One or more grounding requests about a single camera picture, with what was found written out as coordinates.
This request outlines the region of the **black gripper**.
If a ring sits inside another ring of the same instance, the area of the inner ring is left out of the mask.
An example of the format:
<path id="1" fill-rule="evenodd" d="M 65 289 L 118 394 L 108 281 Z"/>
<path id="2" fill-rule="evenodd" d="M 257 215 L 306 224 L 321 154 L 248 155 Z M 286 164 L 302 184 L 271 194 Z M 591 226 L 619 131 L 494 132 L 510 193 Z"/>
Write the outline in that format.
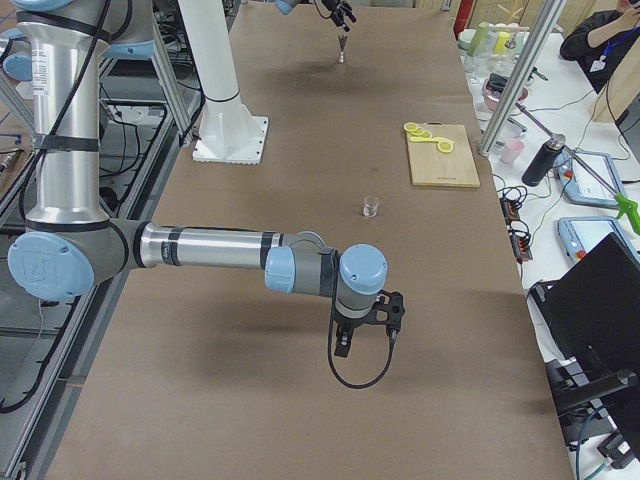
<path id="1" fill-rule="evenodd" d="M 346 20 L 352 23 L 357 21 L 351 4 L 347 0 L 321 0 L 321 3 L 330 14 L 330 19 L 335 26 L 349 32 L 350 27 Z"/>
<path id="2" fill-rule="evenodd" d="M 366 312 L 357 318 L 351 318 L 334 309 L 332 318 L 337 324 L 334 355 L 340 358 L 347 358 L 351 349 L 354 330 L 370 320 L 371 312 Z"/>

